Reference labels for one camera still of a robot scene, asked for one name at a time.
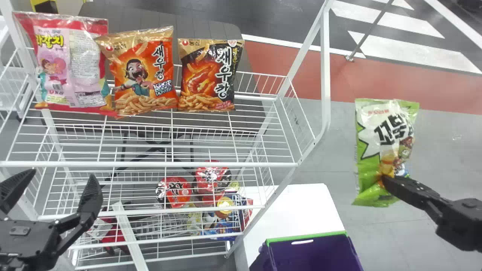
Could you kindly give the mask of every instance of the orange snack bag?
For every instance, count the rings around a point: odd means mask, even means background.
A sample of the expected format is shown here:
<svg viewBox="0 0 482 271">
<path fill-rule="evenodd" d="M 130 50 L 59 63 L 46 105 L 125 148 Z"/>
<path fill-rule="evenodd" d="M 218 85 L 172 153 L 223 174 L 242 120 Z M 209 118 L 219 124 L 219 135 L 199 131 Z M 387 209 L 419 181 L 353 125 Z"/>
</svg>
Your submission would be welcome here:
<svg viewBox="0 0 482 271">
<path fill-rule="evenodd" d="M 120 117 L 177 107 L 173 86 L 173 26 L 104 35 L 95 39 L 115 77 Z"/>
</svg>

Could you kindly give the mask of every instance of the black snack bag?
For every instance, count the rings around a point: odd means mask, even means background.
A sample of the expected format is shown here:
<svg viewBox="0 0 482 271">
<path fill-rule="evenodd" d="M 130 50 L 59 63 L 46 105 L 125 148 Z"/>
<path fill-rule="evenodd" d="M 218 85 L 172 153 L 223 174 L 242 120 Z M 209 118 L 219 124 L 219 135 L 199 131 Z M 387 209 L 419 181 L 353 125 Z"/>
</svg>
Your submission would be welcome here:
<svg viewBox="0 0 482 271">
<path fill-rule="evenodd" d="M 233 81 L 244 40 L 178 39 L 182 62 L 178 110 L 234 109 Z"/>
</svg>

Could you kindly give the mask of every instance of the white floor stripe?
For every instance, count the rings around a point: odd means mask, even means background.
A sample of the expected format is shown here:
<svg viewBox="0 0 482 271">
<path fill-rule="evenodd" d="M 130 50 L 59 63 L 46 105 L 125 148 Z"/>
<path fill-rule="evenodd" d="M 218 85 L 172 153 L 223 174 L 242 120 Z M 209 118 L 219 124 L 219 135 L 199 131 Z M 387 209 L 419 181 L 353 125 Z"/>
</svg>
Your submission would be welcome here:
<svg viewBox="0 0 482 271">
<path fill-rule="evenodd" d="M 338 0 L 333 2 L 332 10 L 338 17 L 366 23 L 373 23 L 380 13 L 380 11 L 376 9 L 341 2 Z M 383 15 L 378 24 L 381 26 L 410 31 L 413 33 L 430 35 L 442 39 L 444 38 L 442 34 L 440 34 L 429 22 L 408 16 L 387 12 Z"/>
<path fill-rule="evenodd" d="M 256 41 L 256 42 L 269 43 L 269 44 L 286 46 L 286 47 L 301 48 L 301 45 L 303 45 L 302 43 L 298 43 L 298 42 L 270 39 L 270 38 L 247 35 L 247 34 L 241 34 L 241 36 L 246 41 Z M 318 52 L 321 51 L 321 47 L 315 46 L 315 45 L 310 46 L 309 49 L 311 51 L 318 51 Z M 348 54 L 351 54 L 351 51 L 330 48 L 330 53 L 348 55 Z M 355 57 L 365 58 L 365 55 L 362 53 L 355 53 Z"/>
<path fill-rule="evenodd" d="M 437 0 L 424 0 L 482 49 L 482 36 Z"/>
<path fill-rule="evenodd" d="M 357 43 L 364 35 L 352 31 L 348 31 L 348 33 Z M 461 52 L 441 48 L 368 36 L 361 46 L 361 50 L 368 56 L 482 74 Z"/>
<path fill-rule="evenodd" d="M 388 3 L 388 0 L 373 0 L 373 1 L 376 1 L 376 2 L 380 2 L 380 3 Z M 394 6 L 399 6 L 399 7 L 402 7 L 402 8 L 406 8 L 406 9 L 409 9 L 409 10 L 414 10 L 407 2 L 405 2 L 404 0 L 394 0 L 392 5 Z"/>
</svg>

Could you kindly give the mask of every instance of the green snack bag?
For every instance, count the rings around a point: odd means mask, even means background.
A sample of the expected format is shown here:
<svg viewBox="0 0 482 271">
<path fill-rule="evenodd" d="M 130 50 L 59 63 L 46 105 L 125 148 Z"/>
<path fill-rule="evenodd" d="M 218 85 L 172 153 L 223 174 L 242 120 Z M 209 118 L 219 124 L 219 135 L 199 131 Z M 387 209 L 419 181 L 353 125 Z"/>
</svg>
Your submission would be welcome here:
<svg viewBox="0 0 482 271">
<path fill-rule="evenodd" d="M 360 191 L 353 205 L 388 207 L 398 200 L 380 177 L 409 177 L 405 162 L 412 153 L 418 108 L 418 103 L 403 100 L 355 99 Z"/>
</svg>

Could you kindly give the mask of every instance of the red floor stripe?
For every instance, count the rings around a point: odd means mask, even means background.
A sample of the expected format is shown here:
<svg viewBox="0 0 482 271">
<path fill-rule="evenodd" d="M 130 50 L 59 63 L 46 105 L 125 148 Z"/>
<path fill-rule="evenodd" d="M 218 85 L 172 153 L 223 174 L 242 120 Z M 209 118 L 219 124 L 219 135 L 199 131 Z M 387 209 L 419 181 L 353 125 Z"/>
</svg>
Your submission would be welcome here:
<svg viewBox="0 0 482 271">
<path fill-rule="evenodd" d="M 251 67 L 258 73 L 287 74 L 298 52 L 297 48 L 253 41 L 245 46 Z M 320 99 L 320 66 L 320 53 L 309 51 L 293 80 L 298 97 Z M 331 54 L 333 101 L 396 98 L 419 102 L 423 109 L 482 114 L 481 86 L 481 76 L 362 58 L 351 63 Z"/>
</svg>

